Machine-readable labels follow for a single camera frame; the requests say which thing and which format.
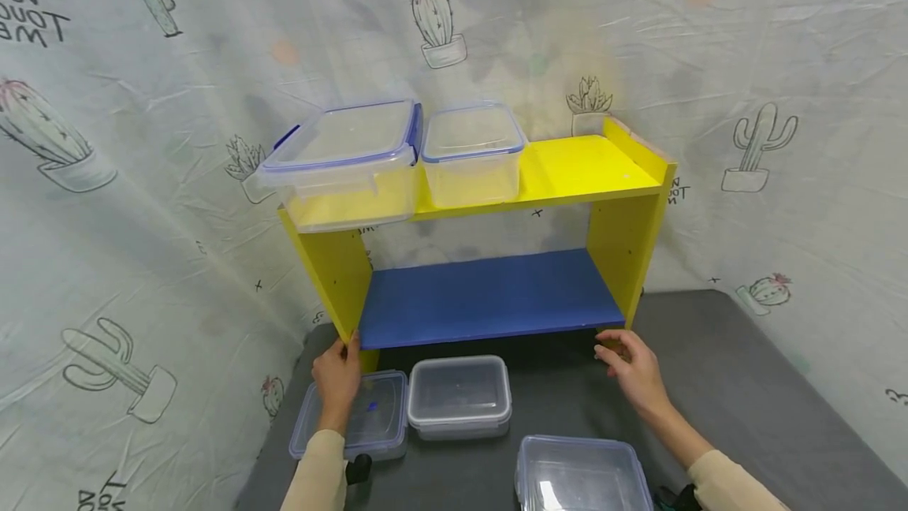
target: person's right hand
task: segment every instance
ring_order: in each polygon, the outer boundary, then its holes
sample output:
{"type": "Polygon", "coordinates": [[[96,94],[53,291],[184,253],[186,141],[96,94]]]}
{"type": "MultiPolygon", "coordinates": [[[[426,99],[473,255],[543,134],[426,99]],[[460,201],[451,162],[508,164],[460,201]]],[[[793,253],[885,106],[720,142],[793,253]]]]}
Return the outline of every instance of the person's right hand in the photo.
{"type": "Polygon", "coordinates": [[[359,391],[359,332],[350,344],[340,338],[312,364],[312,378],[322,397],[322,417],[318,429],[329,428],[344,435],[353,399],[359,391]]]}
{"type": "Polygon", "coordinates": [[[608,364],[608,376],[619,379],[621,390],[640,416],[660,416],[672,409],[656,354],[637,334],[629,330],[606,330],[596,339],[620,345],[620,354],[596,345],[596,357],[608,364]]]}

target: gray mat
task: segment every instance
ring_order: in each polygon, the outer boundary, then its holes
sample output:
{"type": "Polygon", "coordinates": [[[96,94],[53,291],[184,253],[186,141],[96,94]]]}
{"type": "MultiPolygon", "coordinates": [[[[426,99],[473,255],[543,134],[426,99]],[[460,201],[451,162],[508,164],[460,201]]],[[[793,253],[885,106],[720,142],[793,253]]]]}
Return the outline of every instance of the gray mat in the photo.
{"type": "MultiPolygon", "coordinates": [[[[791,509],[908,509],[908,488],[729,297],[647,295],[634,329],[657,352],[681,412],[791,509]]],[[[311,361],[335,336],[329,326],[313,332],[237,509],[280,509],[296,468],[287,444],[311,361]]],[[[592,332],[581,331],[383,351],[381,368],[406,372],[429,357],[502,356],[512,382],[512,428],[507,437],[471,442],[423,442],[411,434],[407,456],[377,463],[369,483],[351,488],[347,509],[518,509],[514,464],[528,434],[624,440],[651,486],[685,485],[683,470],[593,360],[592,345],[592,332]]]]}

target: empty container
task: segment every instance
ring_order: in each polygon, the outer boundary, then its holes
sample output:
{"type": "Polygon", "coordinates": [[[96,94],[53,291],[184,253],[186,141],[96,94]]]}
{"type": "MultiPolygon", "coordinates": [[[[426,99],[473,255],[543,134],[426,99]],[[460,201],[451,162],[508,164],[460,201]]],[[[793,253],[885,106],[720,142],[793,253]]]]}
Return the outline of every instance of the empty container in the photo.
{"type": "Polygon", "coordinates": [[[278,188],[300,232],[401,222],[416,208],[421,132],[412,100],[323,111],[278,143],[259,183],[278,188]]]}
{"type": "Polygon", "coordinates": [[[515,200],[526,144],[506,105],[435,113],[419,152],[432,203],[467,207],[515,200]]]}
{"type": "Polygon", "coordinates": [[[413,366],[407,419],[424,440],[498,437],[508,432],[508,368],[498,356],[449,357],[413,366]]]}
{"type": "Polygon", "coordinates": [[[514,477],[523,511],[651,511],[643,468],[614,440],[531,435],[520,443],[514,477]]]}
{"type": "MultiPolygon", "coordinates": [[[[407,452],[407,376],[400,371],[363,375],[353,401],[343,457],[348,460],[368,453],[374,461],[402,457],[407,452]]],[[[289,455],[306,453],[306,444],[318,428],[322,397],[315,383],[309,386],[303,408],[289,441],[289,455]]]]}

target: cactus print fabric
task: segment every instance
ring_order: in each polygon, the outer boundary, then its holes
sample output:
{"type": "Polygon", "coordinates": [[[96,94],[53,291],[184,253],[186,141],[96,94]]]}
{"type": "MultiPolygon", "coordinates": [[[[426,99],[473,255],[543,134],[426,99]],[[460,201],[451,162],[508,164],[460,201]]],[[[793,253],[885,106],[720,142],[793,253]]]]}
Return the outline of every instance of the cactus print fabric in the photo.
{"type": "MultiPolygon", "coordinates": [[[[403,97],[531,140],[614,115],[678,158],[646,292],[734,297],[908,480],[906,2],[0,0],[0,509],[231,507],[329,322],[256,166],[319,106],[403,97]]],[[[587,219],[363,238],[402,267],[587,219]]]]}

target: container lid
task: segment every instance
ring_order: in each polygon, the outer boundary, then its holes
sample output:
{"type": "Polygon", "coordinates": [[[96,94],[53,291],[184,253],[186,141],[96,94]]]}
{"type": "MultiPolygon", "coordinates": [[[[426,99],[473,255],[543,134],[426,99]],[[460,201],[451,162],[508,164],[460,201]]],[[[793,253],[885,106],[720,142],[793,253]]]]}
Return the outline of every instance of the container lid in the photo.
{"type": "Polygon", "coordinates": [[[505,422],[510,413],[508,368],[501,357],[449,357],[413,366],[407,400],[413,427],[505,422]]]}
{"type": "MultiPolygon", "coordinates": [[[[400,446],[407,428],[406,399],[407,376],[404,373],[379,371],[363,375],[347,423],[344,457],[353,459],[360,453],[381,452],[400,446]]],[[[294,458],[303,457],[306,444],[318,428],[321,414],[322,397],[318,395],[315,383],[312,383],[289,441],[289,453],[294,458]]]]}
{"type": "Polygon", "coordinates": [[[435,113],[420,158],[436,164],[523,151],[527,138],[507,105],[489,103],[435,113]]]}
{"type": "Polygon", "coordinates": [[[531,435],[520,443],[524,511],[650,511],[646,478],[631,446],[614,440],[531,435]]]}
{"type": "Polygon", "coordinates": [[[412,99],[320,112],[289,131],[262,169],[300,172],[395,158],[410,150],[414,114],[412,99]]]}

